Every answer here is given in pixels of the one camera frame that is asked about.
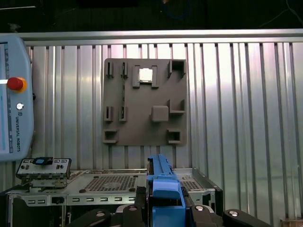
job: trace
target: gray fixture plate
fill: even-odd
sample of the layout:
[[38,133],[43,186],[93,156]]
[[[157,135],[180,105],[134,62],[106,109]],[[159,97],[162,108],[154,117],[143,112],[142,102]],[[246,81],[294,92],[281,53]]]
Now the gray fixture plate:
[[106,59],[103,142],[185,145],[186,71],[185,60]]

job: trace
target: red emergency stop button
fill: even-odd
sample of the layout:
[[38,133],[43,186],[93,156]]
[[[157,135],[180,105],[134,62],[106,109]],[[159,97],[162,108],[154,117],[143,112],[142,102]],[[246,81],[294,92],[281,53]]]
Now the red emergency stop button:
[[9,78],[7,85],[8,85],[8,88],[13,91],[21,91],[24,86],[23,80],[21,80],[17,77]]

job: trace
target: screw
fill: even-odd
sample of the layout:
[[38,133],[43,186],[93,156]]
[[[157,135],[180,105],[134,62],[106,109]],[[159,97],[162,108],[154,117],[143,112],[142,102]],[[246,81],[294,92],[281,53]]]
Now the screw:
[[196,210],[198,210],[198,211],[203,211],[203,210],[204,210],[204,208],[203,208],[203,207],[201,207],[201,206],[196,206]]
[[96,216],[97,217],[103,217],[105,215],[105,213],[103,213],[102,211],[98,211]]
[[137,210],[137,208],[136,207],[131,207],[129,210],[130,211],[135,211],[135,210]]
[[230,215],[232,215],[233,217],[237,217],[239,214],[235,211],[229,211],[228,212]]

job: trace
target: ventilation grille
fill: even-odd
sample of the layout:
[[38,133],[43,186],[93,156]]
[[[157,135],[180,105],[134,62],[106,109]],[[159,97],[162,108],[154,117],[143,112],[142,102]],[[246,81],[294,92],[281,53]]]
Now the ventilation grille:
[[180,183],[181,186],[185,187],[187,191],[201,190],[201,187],[199,187],[194,181],[181,181]]
[[132,176],[102,176],[90,181],[85,189],[90,192],[126,191],[134,188],[135,181],[136,178]]

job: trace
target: corrugated metal wall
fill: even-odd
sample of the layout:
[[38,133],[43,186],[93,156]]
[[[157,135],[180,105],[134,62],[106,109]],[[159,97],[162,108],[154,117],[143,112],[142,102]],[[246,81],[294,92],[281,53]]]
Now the corrugated metal wall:
[[[163,153],[174,167],[197,167],[222,187],[226,209],[275,226],[280,218],[300,217],[303,43],[276,40],[31,46],[37,96],[32,157],[70,157],[73,169],[143,168],[148,155]],[[187,59],[186,147],[102,144],[106,58]],[[17,166],[0,165],[0,189],[18,183],[12,177]]]

